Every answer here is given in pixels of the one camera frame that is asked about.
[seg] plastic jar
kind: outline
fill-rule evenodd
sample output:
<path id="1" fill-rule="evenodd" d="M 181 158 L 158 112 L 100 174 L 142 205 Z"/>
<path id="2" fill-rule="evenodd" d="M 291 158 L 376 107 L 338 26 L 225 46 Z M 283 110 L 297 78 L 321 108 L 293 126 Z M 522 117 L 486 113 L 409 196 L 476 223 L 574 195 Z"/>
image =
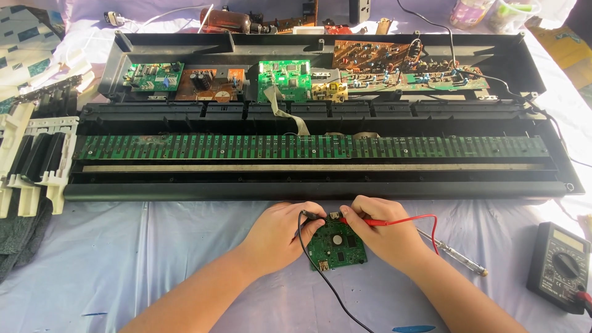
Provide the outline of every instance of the plastic jar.
<path id="1" fill-rule="evenodd" d="M 456 28 L 474 28 L 485 16 L 495 0 L 457 0 L 452 8 L 450 23 Z"/>
<path id="2" fill-rule="evenodd" d="M 490 11 L 489 29 L 496 34 L 514 34 L 540 10 L 541 5 L 537 0 L 497 0 Z"/>

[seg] brown glass bottle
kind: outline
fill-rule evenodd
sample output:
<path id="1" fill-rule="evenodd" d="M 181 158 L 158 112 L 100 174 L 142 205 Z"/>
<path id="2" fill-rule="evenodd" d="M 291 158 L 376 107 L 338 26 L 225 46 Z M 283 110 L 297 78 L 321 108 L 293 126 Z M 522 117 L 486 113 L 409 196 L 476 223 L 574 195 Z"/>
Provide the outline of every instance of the brown glass bottle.
<path id="1" fill-rule="evenodd" d="M 204 21 L 208 8 L 204 8 L 200 13 L 200 22 L 202 22 L 204 29 L 208 32 L 222 32 L 225 30 L 234 33 L 248 34 L 251 29 L 251 21 L 248 14 L 241 14 L 238 12 L 220 11 L 212 9 L 208 18 Z"/>

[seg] white bedsheet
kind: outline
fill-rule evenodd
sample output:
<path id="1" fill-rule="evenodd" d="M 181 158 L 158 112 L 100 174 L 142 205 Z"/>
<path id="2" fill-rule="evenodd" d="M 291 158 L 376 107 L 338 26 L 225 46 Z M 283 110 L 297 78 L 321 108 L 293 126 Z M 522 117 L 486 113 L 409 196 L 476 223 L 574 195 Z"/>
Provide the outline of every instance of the white bedsheet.
<path id="1" fill-rule="evenodd" d="M 444 23 L 454 1 L 402 2 L 409 9 Z M 298 16 L 300 10 L 299 3 L 252 3 L 228 4 L 235 11 L 261 10 L 266 18 Z M 106 0 L 83 4 L 82 0 L 66 0 L 62 4 L 69 26 L 68 35 L 55 54 L 58 59 L 69 47 L 84 45 L 85 36 L 94 33 L 96 38 L 112 38 L 113 29 L 100 21 L 103 11 L 119 10 L 127 18 L 144 21 L 170 9 L 201 3 Z M 320 12 L 321 20 L 347 22 L 346 1 L 322 1 Z M 440 32 L 400 12 L 393 1 L 373 0 L 371 18 L 381 17 L 398 20 L 391 29 L 394 33 L 417 29 Z M 177 12 L 149 25 L 145 32 L 175 32 L 197 26 L 196 18 L 196 12 Z M 478 31 L 487 32 L 485 28 Z M 537 102 L 559 121 L 570 154 L 592 163 L 592 111 L 536 39 L 527 34 L 526 42 L 547 87 Z M 110 42 L 105 40 L 88 43 L 86 52 L 98 75 L 109 48 Z M 584 186 L 592 191 L 592 170 L 575 167 Z M 591 198 L 588 194 L 563 202 L 572 214 L 589 213 Z M 53 217 L 35 260 L 13 271 L 0 285 L 0 332 L 115 332 L 195 270 L 236 246 L 270 204 L 68 203 L 62 215 Z M 332 212 L 341 202 L 321 204 Z M 538 223 L 551 220 L 583 234 L 553 202 L 528 206 L 524 202 L 501 200 L 406 201 L 403 205 L 409 214 L 439 216 L 436 237 L 482 264 L 490 274 L 486 278 L 474 276 L 445 254 L 444 258 L 527 330 L 590 330 L 592 320 L 587 316 L 566 314 L 525 288 Z M 427 220 L 418 221 L 417 225 L 423 230 L 431 228 Z M 421 291 L 368 252 L 368 263 L 327 273 L 348 309 L 377 333 L 408 325 L 434 325 L 437 328 L 433 332 L 447 332 Z M 90 313 L 106 314 L 84 316 Z M 247 288 L 213 332 L 363 330 L 346 317 L 324 281 L 301 257 Z"/>

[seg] multimeter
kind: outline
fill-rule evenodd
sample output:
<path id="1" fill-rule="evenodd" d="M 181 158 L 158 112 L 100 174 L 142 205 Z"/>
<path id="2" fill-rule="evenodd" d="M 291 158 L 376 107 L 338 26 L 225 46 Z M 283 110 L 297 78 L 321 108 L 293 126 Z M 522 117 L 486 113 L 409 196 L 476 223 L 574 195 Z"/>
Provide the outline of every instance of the multimeter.
<path id="1" fill-rule="evenodd" d="M 559 308 L 582 315 L 575 294 L 586 291 L 590 242 L 551 222 L 539 225 L 526 288 Z"/>

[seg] hand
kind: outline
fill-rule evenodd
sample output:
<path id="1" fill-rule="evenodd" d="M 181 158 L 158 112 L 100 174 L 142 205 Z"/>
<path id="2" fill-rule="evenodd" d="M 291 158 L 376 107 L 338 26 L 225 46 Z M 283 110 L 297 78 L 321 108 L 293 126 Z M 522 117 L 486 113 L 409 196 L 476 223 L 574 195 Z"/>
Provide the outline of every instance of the hand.
<path id="1" fill-rule="evenodd" d="M 400 203 L 381 198 L 357 196 L 352 207 L 341 206 L 343 217 L 380 259 L 405 273 L 419 262 L 417 256 L 430 251 L 412 221 L 390 226 L 369 226 L 362 219 L 402 220 L 409 215 Z"/>
<path id="2" fill-rule="evenodd" d="M 303 253 L 296 234 L 298 215 L 303 209 L 321 217 L 327 217 L 327 213 L 321 206 L 310 201 L 297 204 L 287 202 L 274 204 L 259 216 L 247 237 L 236 248 L 237 252 L 256 270 L 258 277 L 279 271 Z M 305 220 L 306 217 L 302 216 L 300 223 Z M 308 245 L 317 229 L 324 224 L 324 220 L 315 220 L 302 227 L 304 246 Z"/>

